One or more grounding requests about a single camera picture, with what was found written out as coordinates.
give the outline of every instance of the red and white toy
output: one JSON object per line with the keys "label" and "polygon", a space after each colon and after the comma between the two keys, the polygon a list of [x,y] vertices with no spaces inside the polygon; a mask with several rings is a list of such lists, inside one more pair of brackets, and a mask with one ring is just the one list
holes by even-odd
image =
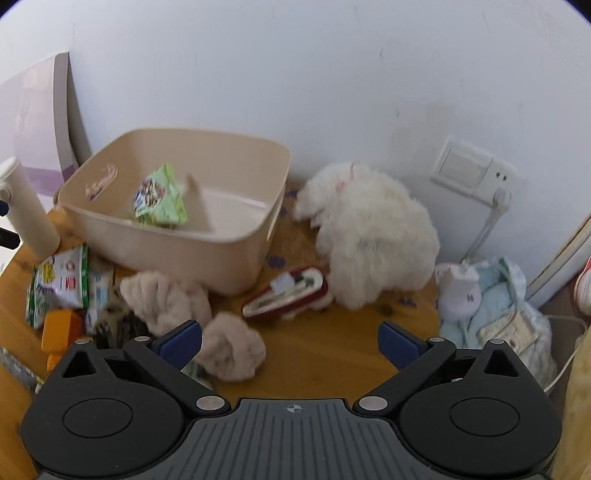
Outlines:
{"label": "red and white toy", "polygon": [[291,320],[304,310],[323,310],[332,302],[324,274],[316,267],[300,267],[281,274],[245,303],[242,316]]}

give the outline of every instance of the beige plastic basket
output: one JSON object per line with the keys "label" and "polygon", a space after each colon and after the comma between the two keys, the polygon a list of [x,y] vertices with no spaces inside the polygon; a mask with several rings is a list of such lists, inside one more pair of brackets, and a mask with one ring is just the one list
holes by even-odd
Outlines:
{"label": "beige plastic basket", "polygon": [[[57,202],[91,249],[132,270],[159,270],[223,295],[256,282],[271,243],[290,167],[270,140],[195,129],[134,130],[87,160]],[[142,180],[164,163],[178,182],[189,222],[176,230],[129,220]]]}

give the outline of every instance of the blue gripper pad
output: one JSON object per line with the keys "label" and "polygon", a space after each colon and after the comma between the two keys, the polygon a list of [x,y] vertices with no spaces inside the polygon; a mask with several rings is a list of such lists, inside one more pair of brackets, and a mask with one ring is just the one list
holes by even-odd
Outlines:
{"label": "blue gripper pad", "polygon": [[398,370],[409,366],[424,353],[422,340],[413,342],[402,333],[398,332],[390,322],[383,322],[378,327],[378,349],[386,359]]}
{"label": "blue gripper pad", "polygon": [[159,357],[180,370],[199,353],[201,342],[201,326],[195,320],[188,320],[152,343],[151,348]]}

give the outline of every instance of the metal screw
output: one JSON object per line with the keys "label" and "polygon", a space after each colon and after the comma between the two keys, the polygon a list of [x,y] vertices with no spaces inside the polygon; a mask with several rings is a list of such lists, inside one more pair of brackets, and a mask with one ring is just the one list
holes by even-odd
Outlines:
{"label": "metal screw", "polygon": [[225,404],[226,401],[222,397],[218,397],[216,395],[206,395],[195,402],[197,408],[208,411],[219,410]]}
{"label": "metal screw", "polygon": [[364,410],[378,411],[385,409],[388,406],[388,401],[385,398],[370,395],[359,400],[359,406]]}

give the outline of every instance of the wooden table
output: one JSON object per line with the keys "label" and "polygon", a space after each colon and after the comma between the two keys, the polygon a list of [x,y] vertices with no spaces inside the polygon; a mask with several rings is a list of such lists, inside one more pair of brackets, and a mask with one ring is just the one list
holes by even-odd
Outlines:
{"label": "wooden table", "polygon": [[[61,235],[60,250],[81,243],[64,212],[54,210],[49,217]],[[303,248],[302,244],[311,242]],[[308,263],[314,257],[313,233],[302,225],[293,226],[287,215],[278,224],[270,255],[279,245],[289,252],[290,261]],[[35,373],[45,377],[46,356],[40,338],[24,322],[25,295],[36,265],[28,248],[21,248],[0,276],[0,344]],[[263,268],[259,286],[278,274],[271,262]],[[118,276],[132,274],[117,269]],[[248,382],[214,382],[219,394],[235,403],[239,397],[266,398],[346,398],[350,403],[395,373],[379,354],[376,330],[390,317],[421,338],[434,336],[439,321],[434,307],[435,286],[413,294],[388,293],[359,312],[332,305],[326,312],[305,312],[289,322],[251,323],[259,330],[267,347],[267,360]],[[212,296],[212,310],[239,312],[244,297],[224,299]],[[0,480],[28,480],[35,470],[17,433],[30,397],[26,390],[0,368]]]}

